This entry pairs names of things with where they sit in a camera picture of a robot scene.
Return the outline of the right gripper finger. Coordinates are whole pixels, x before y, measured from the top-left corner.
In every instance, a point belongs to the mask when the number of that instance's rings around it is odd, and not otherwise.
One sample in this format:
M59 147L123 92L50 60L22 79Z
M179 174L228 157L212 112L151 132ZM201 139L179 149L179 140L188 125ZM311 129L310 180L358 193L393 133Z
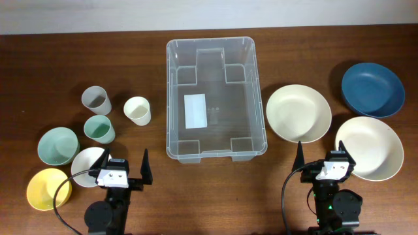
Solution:
M350 156L348 150L346 149L344 143L341 140L338 143L338 150L344 152L344 155L349 163L355 163L354 159L352 158L352 156Z
M301 141L298 142L297 154L293 163L292 171L300 172L301 168L305 165L304 154Z

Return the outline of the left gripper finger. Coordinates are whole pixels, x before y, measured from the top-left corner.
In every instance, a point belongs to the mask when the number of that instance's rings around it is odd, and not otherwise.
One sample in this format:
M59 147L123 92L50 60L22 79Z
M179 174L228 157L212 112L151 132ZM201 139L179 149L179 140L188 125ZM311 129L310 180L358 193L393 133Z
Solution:
M143 185L151 185L153 183L153 176L149 162L148 150L144 150L144 155L142 159L142 164L140 168L140 173L142 176Z
M108 162L108 157L110 155L110 149L106 148L101 156L90 166L90 170L98 170L105 168Z

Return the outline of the white small bowl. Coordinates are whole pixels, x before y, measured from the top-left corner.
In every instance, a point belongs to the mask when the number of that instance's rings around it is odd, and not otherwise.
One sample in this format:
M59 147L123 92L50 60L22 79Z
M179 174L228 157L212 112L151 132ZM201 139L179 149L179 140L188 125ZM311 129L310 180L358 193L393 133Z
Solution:
M91 147L82 150L72 162L71 174L74 175L84 170L89 170L93 163L102 155L104 148ZM88 175L88 173L81 174L74 177L73 180L82 187L96 187L95 178Z

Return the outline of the green plastic cup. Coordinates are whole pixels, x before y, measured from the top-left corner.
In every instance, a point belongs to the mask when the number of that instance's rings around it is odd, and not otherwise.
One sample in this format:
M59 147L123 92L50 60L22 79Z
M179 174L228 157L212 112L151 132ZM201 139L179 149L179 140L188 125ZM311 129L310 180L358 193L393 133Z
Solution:
M88 138L101 144L109 144L116 137L111 121L103 115L90 117L84 124L84 133Z

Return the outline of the green small bowl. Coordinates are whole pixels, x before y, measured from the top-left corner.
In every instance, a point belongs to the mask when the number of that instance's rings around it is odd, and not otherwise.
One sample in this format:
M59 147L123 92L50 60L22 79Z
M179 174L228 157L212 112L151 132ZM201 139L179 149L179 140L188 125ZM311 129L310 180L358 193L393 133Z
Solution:
M71 163L80 151L76 134L66 127L56 127L39 140L37 153L48 165L61 166Z

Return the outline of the dark blue plate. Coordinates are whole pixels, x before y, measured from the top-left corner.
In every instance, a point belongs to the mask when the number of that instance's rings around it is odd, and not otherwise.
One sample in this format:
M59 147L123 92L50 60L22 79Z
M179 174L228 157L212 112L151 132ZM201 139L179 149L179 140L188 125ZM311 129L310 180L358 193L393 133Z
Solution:
M347 69L341 91L344 102L352 111L372 118L395 115L406 100L399 77L377 63L357 63Z

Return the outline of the cream plastic cup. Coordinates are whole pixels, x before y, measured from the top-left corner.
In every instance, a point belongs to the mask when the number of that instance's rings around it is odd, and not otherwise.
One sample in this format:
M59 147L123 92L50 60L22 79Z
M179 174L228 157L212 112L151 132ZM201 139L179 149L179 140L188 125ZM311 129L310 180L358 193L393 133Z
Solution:
M144 97L131 97L125 102L123 112L139 126L145 126L151 121L150 104Z

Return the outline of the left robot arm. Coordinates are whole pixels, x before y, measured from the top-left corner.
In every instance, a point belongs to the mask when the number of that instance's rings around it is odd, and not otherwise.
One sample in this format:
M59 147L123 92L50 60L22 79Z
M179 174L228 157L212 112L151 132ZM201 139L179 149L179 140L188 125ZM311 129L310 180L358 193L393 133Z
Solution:
M106 189L106 197L87 208L84 221L88 226L88 233L123 234L131 193L142 191L145 185L153 183L148 151L144 151L140 168L141 178L129 178L129 162L125 159L111 158L108 148L89 169L88 174L95 179L95 183Z

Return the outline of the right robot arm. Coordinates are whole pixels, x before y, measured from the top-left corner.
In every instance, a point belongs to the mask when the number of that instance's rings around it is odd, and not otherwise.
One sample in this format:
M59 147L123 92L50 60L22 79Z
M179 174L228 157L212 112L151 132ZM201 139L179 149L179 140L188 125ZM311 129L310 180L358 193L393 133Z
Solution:
M292 171L300 172L302 183L311 183L315 200L317 226L308 229L309 234L353 234L359 226L362 197L340 183L347 180L355 160L339 142L338 149L327 152L324 159L304 162L302 144L298 143Z

